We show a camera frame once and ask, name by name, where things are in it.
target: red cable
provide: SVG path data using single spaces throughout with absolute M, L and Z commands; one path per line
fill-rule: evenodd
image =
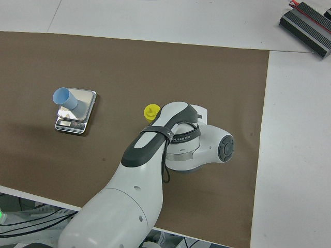
M 298 8 L 298 6 L 296 4 L 298 4 L 296 1 L 291 1 L 290 2 L 290 6 L 294 9 L 296 9 L 297 11 L 299 11 L 301 14 L 305 15 L 306 17 L 308 17 L 310 20 L 312 20 L 314 23 L 316 23 L 318 26 L 320 26 L 321 28 L 323 28 L 325 31 L 329 32 L 331 34 L 331 30 L 327 29 L 326 27 L 324 27 L 321 23 L 319 23 L 318 21 L 315 21 L 311 16 L 309 16 L 308 14 L 306 14 L 305 12 L 303 12 L 301 9 Z

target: digital scale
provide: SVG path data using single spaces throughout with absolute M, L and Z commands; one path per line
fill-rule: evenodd
M 77 99 L 77 107 L 69 110 L 63 106 L 59 106 L 55 129 L 82 134 L 86 129 L 97 94 L 95 91 L 85 89 L 68 88 L 68 90 Z

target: blue cup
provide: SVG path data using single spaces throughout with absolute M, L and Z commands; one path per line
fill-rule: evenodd
M 76 97 L 65 87 L 59 88 L 54 92 L 53 102 L 69 110 L 74 109 L 78 103 Z

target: white robotic arm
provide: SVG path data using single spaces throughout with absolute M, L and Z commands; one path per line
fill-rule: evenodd
M 162 208 L 165 158 L 167 167 L 178 171 L 231 158 L 233 137 L 222 129 L 199 124 L 200 128 L 191 105 L 173 102 L 164 106 L 126 149 L 106 187 L 64 229 L 58 247 L 137 248 Z

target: yellow knob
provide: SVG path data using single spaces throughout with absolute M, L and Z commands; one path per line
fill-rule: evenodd
M 155 117 L 156 117 L 157 113 L 160 111 L 160 109 L 161 108 L 159 107 L 159 105 L 156 105 L 156 104 L 148 105 L 144 109 L 144 116 L 145 116 L 146 120 L 149 123 L 151 123 L 155 119 Z

